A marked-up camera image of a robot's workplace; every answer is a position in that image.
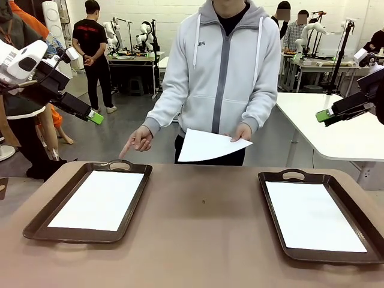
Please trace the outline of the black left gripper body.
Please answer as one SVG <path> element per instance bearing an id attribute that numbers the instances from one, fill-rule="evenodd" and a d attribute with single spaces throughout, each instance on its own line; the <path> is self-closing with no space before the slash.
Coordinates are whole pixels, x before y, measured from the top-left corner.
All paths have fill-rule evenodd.
<path id="1" fill-rule="evenodd" d="M 26 87 L 22 96 L 39 104 L 72 104 L 73 96 L 63 93 L 70 79 L 43 59 L 36 67 L 32 77 L 37 83 Z"/>

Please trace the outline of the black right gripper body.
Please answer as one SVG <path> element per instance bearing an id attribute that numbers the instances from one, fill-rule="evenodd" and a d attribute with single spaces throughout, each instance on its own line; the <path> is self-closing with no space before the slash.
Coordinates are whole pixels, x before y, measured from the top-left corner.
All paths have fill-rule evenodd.
<path id="1" fill-rule="evenodd" d="M 383 69 L 360 78 L 358 86 L 364 96 L 364 105 L 372 104 L 375 107 L 377 119 L 383 124 Z"/>

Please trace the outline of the person's right hand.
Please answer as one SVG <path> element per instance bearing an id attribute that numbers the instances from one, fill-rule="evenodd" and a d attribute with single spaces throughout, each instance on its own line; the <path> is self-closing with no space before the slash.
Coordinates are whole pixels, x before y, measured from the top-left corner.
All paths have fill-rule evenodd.
<path id="1" fill-rule="evenodd" d="M 119 154 L 119 159 L 123 159 L 130 148 L 139 152 L 150 150 L 152 140 L 153 135 L 149 128 L 144 125 L 140 126 L 129 136 L 125 146 Z"/>

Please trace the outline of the person's left hand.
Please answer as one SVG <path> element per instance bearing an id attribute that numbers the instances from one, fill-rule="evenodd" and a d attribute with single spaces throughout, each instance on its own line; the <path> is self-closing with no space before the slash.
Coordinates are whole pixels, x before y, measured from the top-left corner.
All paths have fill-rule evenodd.
<path id="1" fill-rule="evenodd" d="M 250 141 L 252 134 L 253 133 L 252 133 L 251 128 L 247 124 L 241 123 L 238 125 L 238 127 L 236 129 L 236 133 L 232 137 L 231 142 L 237 142 L 240 139 Z"/>

